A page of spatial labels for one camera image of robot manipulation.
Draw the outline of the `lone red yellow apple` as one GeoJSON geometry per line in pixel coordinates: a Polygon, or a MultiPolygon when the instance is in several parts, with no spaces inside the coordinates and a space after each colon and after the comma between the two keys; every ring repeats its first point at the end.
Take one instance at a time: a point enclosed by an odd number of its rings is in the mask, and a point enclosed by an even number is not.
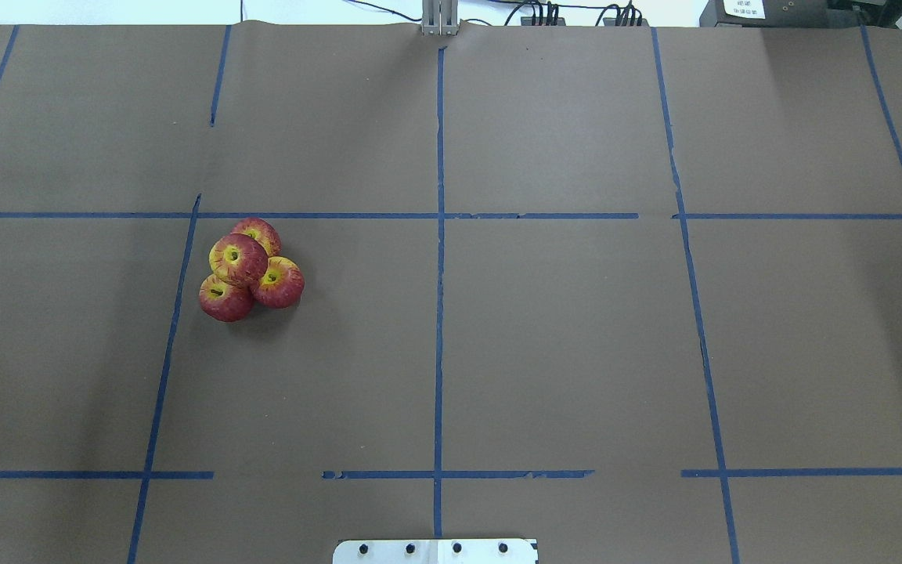
{"type": "Polygon", "coordinates": [[[235,287],[250,287],[269,267],[269,255],[257,240],[244,234],[228,234],[208,252],[208,264],[216,278],[235,287]]]}

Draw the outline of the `red yellow apple front-right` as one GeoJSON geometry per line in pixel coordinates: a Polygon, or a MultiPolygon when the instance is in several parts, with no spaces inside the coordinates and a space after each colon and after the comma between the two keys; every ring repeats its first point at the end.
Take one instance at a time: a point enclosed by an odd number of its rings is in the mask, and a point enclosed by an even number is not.
{"type": "Polygon", "coordinates": [[[293,306],[304,288],[305,278],[298,264],[282,256],[269,257],[264,275],[248,287],[255,301],[271,309],[293,306]]]}

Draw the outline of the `red yellow apple back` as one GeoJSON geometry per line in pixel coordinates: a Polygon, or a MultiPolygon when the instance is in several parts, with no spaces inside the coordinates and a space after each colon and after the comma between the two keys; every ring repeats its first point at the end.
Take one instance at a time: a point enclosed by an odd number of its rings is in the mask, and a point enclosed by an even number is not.
{"type": "Polygon", "coordinates": [[[282,240],[279,232],[269,222],[259,217],[246,217],[233,226],[232,234],[247,236],[258,242],[269,257],[279,256],[282,250],[282,240]]]}

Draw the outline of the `red yellow apple front-left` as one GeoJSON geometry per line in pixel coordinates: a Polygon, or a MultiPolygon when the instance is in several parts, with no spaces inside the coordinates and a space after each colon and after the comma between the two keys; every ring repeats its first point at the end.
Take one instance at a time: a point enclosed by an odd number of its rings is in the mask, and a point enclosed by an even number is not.
{"type": "Polygon", "coordinates": [[[208,316],[224,324],[233,324],[251,313],[255,299],[250,289],[230,285],[211,274],[201,282],[198,304],[208,316]]]}

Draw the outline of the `aluminium frame post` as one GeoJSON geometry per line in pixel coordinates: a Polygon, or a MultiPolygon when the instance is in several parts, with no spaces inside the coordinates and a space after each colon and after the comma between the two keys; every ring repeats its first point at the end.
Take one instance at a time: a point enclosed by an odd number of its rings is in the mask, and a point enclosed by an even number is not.
{"type": "Polygon", "coordinates": [[[458,0],[423,0],[421,32],[423,36],[455,36],[460,29],[458,0]]]}

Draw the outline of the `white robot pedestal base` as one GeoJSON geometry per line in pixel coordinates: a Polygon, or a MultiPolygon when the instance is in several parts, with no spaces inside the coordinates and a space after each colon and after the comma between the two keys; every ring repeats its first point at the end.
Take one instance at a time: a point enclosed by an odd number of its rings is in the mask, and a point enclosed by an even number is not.
{"type": "Polygon", "coordinates": [[[523,538],[376,539],[337,544],[333,563],[538,563],[536,540],[523,538]]]}

